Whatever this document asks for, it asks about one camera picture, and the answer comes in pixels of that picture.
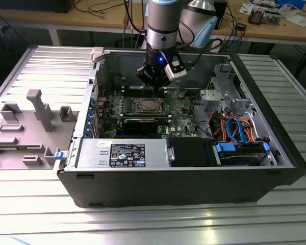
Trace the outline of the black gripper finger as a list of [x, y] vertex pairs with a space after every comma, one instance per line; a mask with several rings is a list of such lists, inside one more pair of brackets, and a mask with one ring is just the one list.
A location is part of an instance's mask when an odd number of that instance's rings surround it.
[[157, 93], [157, 74], [154, 67], [149, 64], [137, 68], [136, 76], [146, 85], [153, 89], [153, 94]]
[[171, 81], [168, 78], [165, 70], [161, 67], [157, 68], [157, 92], [160, 90], [161, 87], [167, 87]]

